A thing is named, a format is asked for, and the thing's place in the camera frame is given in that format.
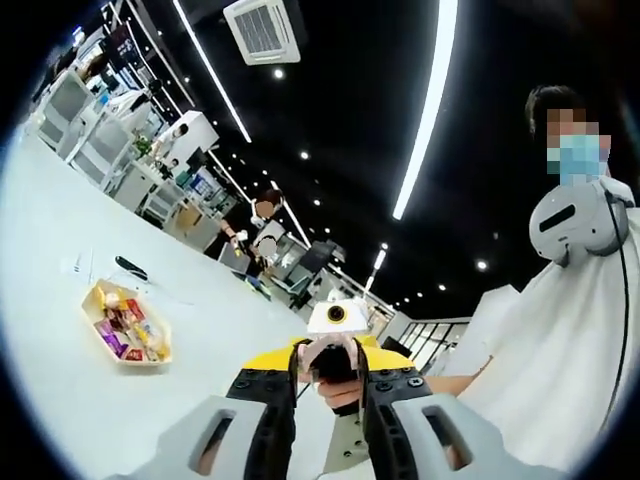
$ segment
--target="gray gripper finger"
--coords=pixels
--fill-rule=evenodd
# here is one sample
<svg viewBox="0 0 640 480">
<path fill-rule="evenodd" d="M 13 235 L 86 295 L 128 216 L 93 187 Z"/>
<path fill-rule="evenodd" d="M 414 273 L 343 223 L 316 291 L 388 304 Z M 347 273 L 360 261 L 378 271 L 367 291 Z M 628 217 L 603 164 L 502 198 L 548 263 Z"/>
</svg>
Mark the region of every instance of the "gray gripper finger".
<svg viewBox="0 0 640 480">
<path fill-rule="evenodd" d="M 164 432 L 155 457 L 131 475 L 108 480 L 242 480 L 254 434 L 266 406 L 226 397 L 209 397 Z M 197 473 L 198 462 L 223 419 L 231 419 L 212 471 Z"/>
<path fill-rule="evenodd" d="M 407 435 L 419 480 L 560 480 L 567 475 L 543 466 L 524 464 L 504 449 L 500 431 L 451 395 L 437 394 L 392 404 Z M 447 461 L 439 425 L 468 464 L 454 471 Z"/>
</svg>

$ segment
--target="tray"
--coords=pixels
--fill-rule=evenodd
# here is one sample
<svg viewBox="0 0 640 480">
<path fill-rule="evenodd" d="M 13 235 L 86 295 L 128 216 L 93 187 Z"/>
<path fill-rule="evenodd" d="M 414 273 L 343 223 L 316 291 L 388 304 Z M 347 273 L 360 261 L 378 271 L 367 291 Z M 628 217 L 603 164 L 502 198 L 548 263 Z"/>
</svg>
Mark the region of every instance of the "tray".
<svg viewBox="0 0 640 480">
<path fill-rule="evenodd" d="M 119 358 L 115 354 L 115 352 L 111 350 L 107 342 L 105 342 L 104 339 L 100 336 L 100 333 L 95 326 L 96 323 L 99 323 L 104 319 L 104 314 L 101 308 L 100 290 L 102 290 L 105 294 L 119 292 L 120 295 L 124 295 L 127 299 L 132 298 L 136 300 L 136 302 L 140 306 L 140 309 L 144 312 L 146 319 L 149 321 L 152 327 L 161 332 L 166 345 L 169 347 L 169 355 L 164 360 L 155 362 L 150 360 L 125 360 Z M 168 365 L 172 362 L 173 347 L 171 344 L 171 329 L 167 322 L 164 321 L 156 312 L 154 312 L 153 308 L 151 308 L 149 304 L 144 300 L 144 298 L 141 298 L 137 292 L 101 279 L 98 280 L 96 284 L 91 288 L 91 290 L 89 290 L 89 292 L 87 293 L 84 301 L 82 302 L 82 310 L 84 311 L 87 324 L 91 328 L 91 331 L 96 338 L 96 342 L 101 345 L 100 348 L 104 349 L 111 360 L 113 360 L 115 363 L 119 365 L 130 365 L 134 367 L 157 368 L 163 365 Z"/>
</svg>

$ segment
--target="air conditioner vent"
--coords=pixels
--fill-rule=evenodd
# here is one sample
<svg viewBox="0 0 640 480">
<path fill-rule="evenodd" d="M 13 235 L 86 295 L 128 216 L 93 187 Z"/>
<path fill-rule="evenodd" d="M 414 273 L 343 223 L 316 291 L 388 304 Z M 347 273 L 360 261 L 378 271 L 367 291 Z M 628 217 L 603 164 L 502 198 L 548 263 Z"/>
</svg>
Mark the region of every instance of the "air conditioner vent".
<svg viewBox="0 0 640 480">
<path fill-rule="evenodd" d="M 307 33 L 297 0 L 238 0 L 223 13 L 247 65 L 300 61 Z"/>
<path fill-rule="evenodd" d="M 236 23 L 249 53 L 273 52 L 282 49 L 276 26 L 267 7 L 258 7 L 238 15 Z"/>
</svg>

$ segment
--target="blue face mask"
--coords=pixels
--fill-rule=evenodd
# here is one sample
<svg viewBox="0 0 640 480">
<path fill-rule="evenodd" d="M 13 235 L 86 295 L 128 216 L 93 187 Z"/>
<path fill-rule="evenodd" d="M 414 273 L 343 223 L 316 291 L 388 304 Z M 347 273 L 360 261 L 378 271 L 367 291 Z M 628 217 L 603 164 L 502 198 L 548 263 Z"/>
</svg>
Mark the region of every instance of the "blue face mask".
<svg viewBox="0 0 640 480">
<path fill-rule="evenodd" d="M 591 182 L 607 171 L 609 150 L 599 135 L 560 135 L 560 148 L 547 148 L 547 173 L 560 175 L 560 185 Z"/>
</svg>

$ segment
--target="ceiling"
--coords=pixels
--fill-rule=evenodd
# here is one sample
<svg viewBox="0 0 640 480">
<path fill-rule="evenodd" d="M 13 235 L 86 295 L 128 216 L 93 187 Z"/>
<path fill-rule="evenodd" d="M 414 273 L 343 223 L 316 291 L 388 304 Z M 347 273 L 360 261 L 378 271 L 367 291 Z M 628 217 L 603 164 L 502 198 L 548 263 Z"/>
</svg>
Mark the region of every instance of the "ceiling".
<svg viewBox="0 0 640 480">
<path fill-rule="evenodd" d="M 529 244 L 528 221 L 557 180 L 546 175 L 544 152 L 529 142 L 524 102 L 532 87 L 561 83 L 605 109 L 584 52 L 502 2 L 461 0 L 435 130 L 405 215 L 396 221 L 391 212 L 424 104 L 438 2 L 300 0 L 309 42 L 300 63 L 278 66 L 285 73 L 280 80 L 273 66 L 244 64 L 221 3 L 183 5 L 200 9 L 194 30 L 250 144 L 172 1 L 147 1 L 145 8 L 162 31 L 163 51 L 189 77 L 197 108 L 217 122 L 216 155 L 249 196 L 275 180 L 309 238 L 342 245 L 342 269 L 363 284 L 387 243 L 372 291 L 413 318 L 470 315 L 484 291 L 505 283 L 522 288 L 544 266 Z M 148 45 L 135 20 L 132 26 Z M 153 49 L 147 61 L 170 79 Z M 175 82 L 167 88 L 188 108 Z M 310 158 L 302 160 L 301 151 Z M 279 215 L 295 234 L 286 214 Z M 485 271 L 476 268 L 479 259 L 487 262 Z"/>
</svg>

